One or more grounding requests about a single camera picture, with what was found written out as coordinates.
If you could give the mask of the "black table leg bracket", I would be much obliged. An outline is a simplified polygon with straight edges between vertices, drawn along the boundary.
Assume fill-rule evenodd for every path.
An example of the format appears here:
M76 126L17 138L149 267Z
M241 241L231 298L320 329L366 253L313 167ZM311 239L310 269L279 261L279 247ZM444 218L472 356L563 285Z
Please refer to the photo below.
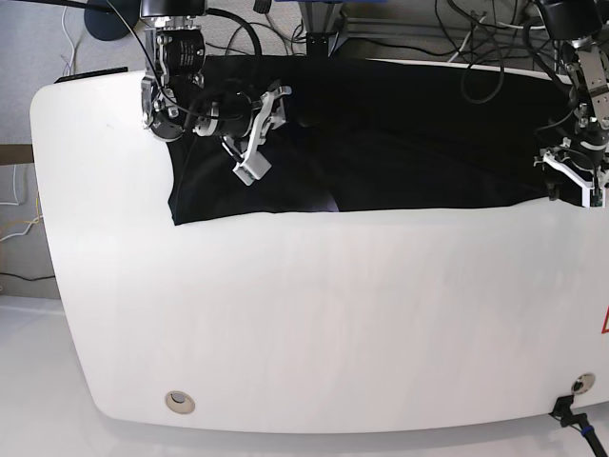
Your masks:
M305 48L307 57L331 57L339 48L341 32L312 32L305 35Z

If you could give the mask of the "black round stand base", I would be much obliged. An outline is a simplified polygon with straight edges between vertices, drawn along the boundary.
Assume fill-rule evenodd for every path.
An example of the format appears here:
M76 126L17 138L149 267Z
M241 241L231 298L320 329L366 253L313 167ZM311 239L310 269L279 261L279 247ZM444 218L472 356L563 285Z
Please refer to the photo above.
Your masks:
M115 41L130 35L140 19L139 0L112 0L117 15L107 1L88 0L84 12L87 32L99 41Z

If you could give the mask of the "silver table grommet right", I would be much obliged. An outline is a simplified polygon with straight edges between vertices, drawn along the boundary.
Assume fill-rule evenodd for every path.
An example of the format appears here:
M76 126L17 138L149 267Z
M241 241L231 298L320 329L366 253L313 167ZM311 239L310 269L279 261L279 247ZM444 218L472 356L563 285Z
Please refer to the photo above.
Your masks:
M596 375L588 372L578 377L571 386L573 395L582 395L589 391L596 383Z

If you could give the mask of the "silver table grommet left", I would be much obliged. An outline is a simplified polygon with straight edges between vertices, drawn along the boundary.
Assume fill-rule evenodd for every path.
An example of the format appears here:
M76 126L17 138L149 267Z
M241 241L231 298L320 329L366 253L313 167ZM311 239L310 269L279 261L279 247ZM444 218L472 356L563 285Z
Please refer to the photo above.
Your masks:
M182 415L191 414L196 408L194 400L188 394L176 390L166 394L165 403L172 412Z

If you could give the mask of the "black T-shirt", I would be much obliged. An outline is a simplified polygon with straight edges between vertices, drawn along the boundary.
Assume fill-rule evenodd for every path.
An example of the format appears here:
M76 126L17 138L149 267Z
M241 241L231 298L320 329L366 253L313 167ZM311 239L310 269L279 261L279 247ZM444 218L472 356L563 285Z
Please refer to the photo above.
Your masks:
M244 184L216 138L169 145L175 225L255 212L490 209L548 194L534 163L535 130L561 119L567 98L547 80L492 70L360 59L213 57L212 85L291 87L286 123L267 136L262 180Z

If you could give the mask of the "silver table grommet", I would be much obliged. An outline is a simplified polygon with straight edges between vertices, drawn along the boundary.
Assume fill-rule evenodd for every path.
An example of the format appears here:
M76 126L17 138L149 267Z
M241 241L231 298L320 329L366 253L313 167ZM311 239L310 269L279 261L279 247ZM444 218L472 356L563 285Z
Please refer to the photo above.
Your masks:
M191 414L196 408L194 400L188 394L176 390L166 394L165 403L172 412L182 415Z
M596 383L596 375L588 372L578 377L571 386L573 395L582 395L589 391Z

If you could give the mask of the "red warning triangle sticker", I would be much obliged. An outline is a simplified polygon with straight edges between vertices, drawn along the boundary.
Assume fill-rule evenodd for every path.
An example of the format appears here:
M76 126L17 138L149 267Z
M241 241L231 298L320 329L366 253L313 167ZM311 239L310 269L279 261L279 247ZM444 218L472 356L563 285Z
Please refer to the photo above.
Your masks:
M607 334L609 332L609 308L607 308L605 317L603 320L603 325L601 329L601 334Z

